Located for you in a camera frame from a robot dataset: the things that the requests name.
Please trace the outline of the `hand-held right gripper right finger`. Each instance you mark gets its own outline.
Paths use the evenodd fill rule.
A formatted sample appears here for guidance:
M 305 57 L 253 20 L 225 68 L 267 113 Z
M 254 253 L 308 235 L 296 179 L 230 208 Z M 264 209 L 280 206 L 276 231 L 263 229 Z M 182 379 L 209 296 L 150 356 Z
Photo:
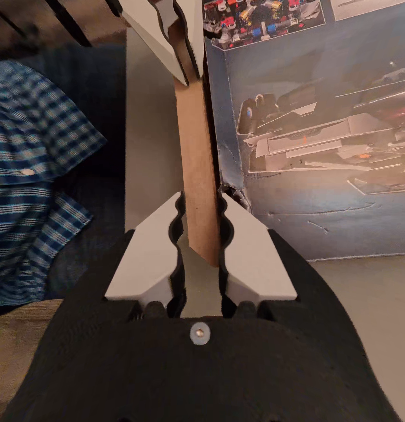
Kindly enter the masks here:
M 221 294 L 233 303 L 296 299 L 267 227 L 227 193 L 219 195 L 219 211 Z

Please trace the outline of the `dark blue cloth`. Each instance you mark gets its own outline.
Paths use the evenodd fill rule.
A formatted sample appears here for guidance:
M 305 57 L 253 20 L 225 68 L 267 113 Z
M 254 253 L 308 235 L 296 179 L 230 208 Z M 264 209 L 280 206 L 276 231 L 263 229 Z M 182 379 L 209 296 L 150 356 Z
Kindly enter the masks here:
M 106 139 L 97 152 L 53 183 L 92 220 L 54 258 L 43 300 L 63 298 L 87 264 L 124 233 L 126 50 L 123 45 L 70 45 L 14 61 L 53 82 Z M 0 307 L 0 315 L 18 307 Z

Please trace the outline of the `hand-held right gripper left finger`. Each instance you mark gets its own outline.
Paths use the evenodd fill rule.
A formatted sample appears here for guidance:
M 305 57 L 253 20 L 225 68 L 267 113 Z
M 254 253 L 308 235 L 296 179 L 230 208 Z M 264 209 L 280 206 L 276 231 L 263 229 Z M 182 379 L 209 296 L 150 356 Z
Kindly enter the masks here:
M 175 193 L 134 230 L 105 292 L 111 301 L 135 300 L 142 309 L 164 308 L 184 292 L 184 265 L 177 245 L 183 234 L 185 197 Z

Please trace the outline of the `blue printed cardboard lego box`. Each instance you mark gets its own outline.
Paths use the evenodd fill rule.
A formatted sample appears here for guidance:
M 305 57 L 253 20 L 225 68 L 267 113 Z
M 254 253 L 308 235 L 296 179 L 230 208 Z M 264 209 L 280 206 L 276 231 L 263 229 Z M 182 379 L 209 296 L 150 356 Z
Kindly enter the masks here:
M 189 246 L 225 188 L 307 260 L 405 255 L 405 1 L 202 1 L 196 78 L 174 1 Z

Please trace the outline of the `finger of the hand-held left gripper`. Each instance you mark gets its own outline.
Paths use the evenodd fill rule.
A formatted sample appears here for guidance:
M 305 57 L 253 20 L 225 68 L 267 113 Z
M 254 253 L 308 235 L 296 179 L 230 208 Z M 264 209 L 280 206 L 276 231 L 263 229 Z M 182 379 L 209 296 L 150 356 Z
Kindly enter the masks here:
M 174 10 L 184 28 L 184 41 L 196 78 L 204 66 L 203 5 L 200 0 L 174 0 Z
M 119 3 L 122 16 L 163 66 L 184 86 L 189 86 L 178 56 L 164 33 L 157 7 L 147 0 L 120 0 Z

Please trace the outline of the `black furniture frame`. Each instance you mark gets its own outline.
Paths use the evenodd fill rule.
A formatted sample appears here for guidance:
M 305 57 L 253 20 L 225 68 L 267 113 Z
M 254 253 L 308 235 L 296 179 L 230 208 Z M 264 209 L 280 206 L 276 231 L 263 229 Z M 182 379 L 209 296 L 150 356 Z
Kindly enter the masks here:
M 104 0 L 0 0 L 0 50 L 20 42 L 90 46 L 126 27 Z

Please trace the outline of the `blue checked shirt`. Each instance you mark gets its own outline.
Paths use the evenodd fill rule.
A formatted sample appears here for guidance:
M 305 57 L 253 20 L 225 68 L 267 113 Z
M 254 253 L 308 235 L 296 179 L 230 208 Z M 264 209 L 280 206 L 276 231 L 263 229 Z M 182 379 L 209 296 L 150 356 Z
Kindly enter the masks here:
M 0 307 L 43 300 L 54 258 L 92 220 L 53 183 L 106 142 L 53 82 L 0 61 Z

